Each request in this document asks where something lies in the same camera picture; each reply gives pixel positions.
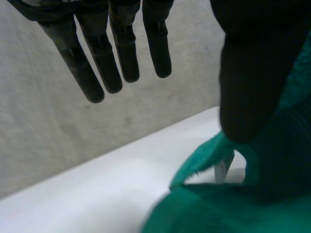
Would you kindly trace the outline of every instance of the robotic hand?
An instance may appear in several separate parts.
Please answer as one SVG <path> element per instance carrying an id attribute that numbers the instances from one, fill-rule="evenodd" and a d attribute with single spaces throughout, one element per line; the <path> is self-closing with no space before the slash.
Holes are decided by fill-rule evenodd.
<path id="1" fill-rule="evenodd" d="M 109 93 L 122 89 L 112 46 L 106 34 L 108 17 L 125 81 L 139 79 L 133 22 L 140 0 L 8 0 L 27 19 L 37 21 L 54 42 L 86 98 L 104 99 L 104 91 L 78 41 L 74 15 L 79 21 L 99 74 Z M 143 22 L 157 75 L 172 72 L 165 25 L 174 0 L 144 0 Z"/>

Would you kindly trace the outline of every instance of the gray concrete wall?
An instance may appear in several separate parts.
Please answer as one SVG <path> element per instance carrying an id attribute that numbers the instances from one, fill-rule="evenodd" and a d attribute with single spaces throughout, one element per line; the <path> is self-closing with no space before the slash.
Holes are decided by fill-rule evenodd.
<path id="1" fill-rule="evenodd" d="M 139 12 L 140 80 L 96 105 L 37 23 L 7 1 L 0 22 L 0 197 L 218 105 L 224 35 L 208 0 L 175 1 L 167 21 L 173 73 L 164 80 L 153 69 Z"/>

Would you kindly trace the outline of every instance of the white surface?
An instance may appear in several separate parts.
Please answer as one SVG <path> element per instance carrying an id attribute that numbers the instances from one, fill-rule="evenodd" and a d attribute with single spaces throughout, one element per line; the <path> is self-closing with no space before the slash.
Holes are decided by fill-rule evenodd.
<path id="1" fill-rule="evenodd" d="M 209 109 L 2 200 L 0 233 L 138 233 L 179 166 L 219 131 L 217 116 Z"/>

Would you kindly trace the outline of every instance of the teal fabric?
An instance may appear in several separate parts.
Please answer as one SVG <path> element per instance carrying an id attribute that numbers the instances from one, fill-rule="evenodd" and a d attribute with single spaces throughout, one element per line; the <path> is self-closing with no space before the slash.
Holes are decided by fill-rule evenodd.
<path id="1" fill-rule="evenodd" d="M 242 184 L 185 181 L 239 151 Z M 311 33 L 270 123 L 248 144 L 219 132 L 185 161 L 142 233 L 311 232 Z"/>

